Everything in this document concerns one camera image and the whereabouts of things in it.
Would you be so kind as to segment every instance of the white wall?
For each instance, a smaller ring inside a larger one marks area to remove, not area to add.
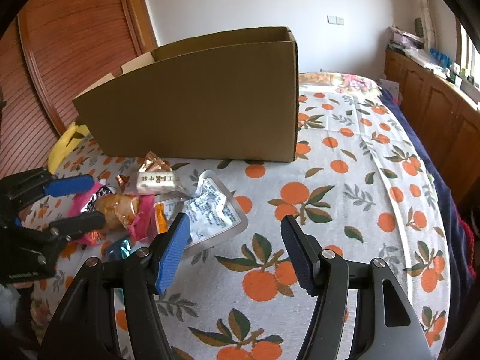
[[[416,0],[146,0],[159,44],[242,27],[288,26],[301,72],[383,73],[390,25],[414,31]],[[327,23],[345,18],[345,26]]]
[[[455,15],[443,0],[428,1],[437,41],[436,49],[455,61],[457,58],[457,24]]]

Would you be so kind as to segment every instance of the bed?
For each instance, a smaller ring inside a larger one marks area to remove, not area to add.
[[[316,299],[299,287],[280,237],[280,219],[291,214],[306,234],[345,259],[383,258],[437,357],[473,280],[448,188],[389,93],[374,81],[316,73],[302,74],[300,82],[294,162],[167,159],[192,192],[205,169],[215,171],[249,219],[243,233],[182,260],[174,283],[157,299],[172,350],[190,360],[297,357]],[[130,174],[141,162],[105,156],[88,135],[57,173],[91,174],[116,185],[116,175]],[[70,204],[71,197],[45,198],[25,225],[41,228],[65,216]],[[34,284],[32,326],[40,341],[80,266],[90,256],[102,258],[115,237],[86,250],[70,244],[56,276]],[[122,356],[133,358],[120,293],[115,302]],[[350,291],[339,359],[349,356],[355,305]]]

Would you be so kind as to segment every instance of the navy blue blanket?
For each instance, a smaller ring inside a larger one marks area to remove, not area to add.
[[[405,116],[400,111],[398,105],[393,102],[392,94],[382,89],[380,100],[385,104],[398,119],[406,134],[410,138],[418,155],[427,168],[427,171],[435,178],[435,189],[438,194],[438,207],[442,215],[443,228],[448,243],[448,251],[450,253],[450,281],[451,281],[451,298],[450,298],[450,315],[445,336],[445,344],[454,342],[458,337],[459,315],[463,308],[465,299],[473,285],[474,278],[469,271],[468,265],[468,242],[465,231],[460,225],[457,216],[457,209],[452,198],[450,189],[447,187],[438,170],[433,165],[427,151],[423,147],[419,138],[409,125]]]

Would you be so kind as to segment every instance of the blue gripper pad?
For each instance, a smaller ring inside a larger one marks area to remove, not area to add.
[[[90,175],[79,175],[75,177],[60,178],[53,180],[48,187],[44,188],[45,195],[58,198],[78,192],[87,192],[93,188],[95,181]]]
[[[158,278],[155,287],[159,293],[164,293],[172,284],[189,238],[190,219],[184,215],[158,263]]]

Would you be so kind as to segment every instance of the open cardboard box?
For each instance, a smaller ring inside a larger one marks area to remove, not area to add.
[[[73,103],[105,154],[295,158],[297,43],[287,27],[180,40],[122,66]]]

